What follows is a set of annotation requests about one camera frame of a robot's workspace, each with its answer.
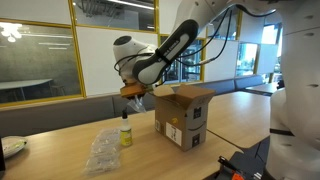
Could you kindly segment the small clear plastic bag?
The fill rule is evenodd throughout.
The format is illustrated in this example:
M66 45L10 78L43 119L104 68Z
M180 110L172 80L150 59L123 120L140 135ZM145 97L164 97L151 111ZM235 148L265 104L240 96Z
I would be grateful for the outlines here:
M145 113L146 112L146 109L143 105L143 101L141 98L135 97L134 99L131 99L127 103L127 105L138 113Z

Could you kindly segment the large clear air pillow strip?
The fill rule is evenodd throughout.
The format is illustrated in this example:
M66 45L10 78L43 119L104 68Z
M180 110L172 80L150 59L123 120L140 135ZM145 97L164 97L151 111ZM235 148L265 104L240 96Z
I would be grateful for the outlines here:
M120 167L120 131L102 129L91 144L84 172L95 175Z

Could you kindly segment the grey bench seat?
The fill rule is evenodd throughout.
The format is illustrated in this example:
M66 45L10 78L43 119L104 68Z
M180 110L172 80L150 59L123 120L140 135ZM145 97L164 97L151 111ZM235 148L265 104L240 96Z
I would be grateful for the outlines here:
M215 90L217 96L262 84L261 75L250 75L191 85ZM117 94L1 111L0 135L28 136L119 117L128 102Z

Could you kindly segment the white yellow spray bottle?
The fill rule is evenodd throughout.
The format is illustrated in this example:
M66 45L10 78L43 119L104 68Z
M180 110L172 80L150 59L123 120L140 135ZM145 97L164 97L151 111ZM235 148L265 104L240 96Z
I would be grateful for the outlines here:
M123 146L132 145L132 131L131 125L128 121L128 114L126 109L122 111L122 126L120 128L120 140Z

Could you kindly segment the white round table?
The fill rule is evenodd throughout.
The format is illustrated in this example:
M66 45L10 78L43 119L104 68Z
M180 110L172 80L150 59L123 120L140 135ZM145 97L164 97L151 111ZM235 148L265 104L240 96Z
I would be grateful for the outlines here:
M51 84L52 79L37 79L37 80L22 80L22 81L9 81L0 82L0 90L19 89L21 91L22 99L25 100L24 89L41 84Z

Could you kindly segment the brown cardboard box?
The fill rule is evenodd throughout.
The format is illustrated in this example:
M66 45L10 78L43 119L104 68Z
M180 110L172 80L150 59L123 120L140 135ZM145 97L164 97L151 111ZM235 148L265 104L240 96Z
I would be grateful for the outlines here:
M215 91L193 85L154 89L155 129L182 151L206 140L208 105Z

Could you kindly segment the black orange tool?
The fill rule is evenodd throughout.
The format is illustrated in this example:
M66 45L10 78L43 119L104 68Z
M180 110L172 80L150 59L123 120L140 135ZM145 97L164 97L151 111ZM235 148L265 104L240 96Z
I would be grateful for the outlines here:
M241 170L223 156L219 157L218 162L221 168L231 175L231 180L262 180L262 175L259 172L252 174Z

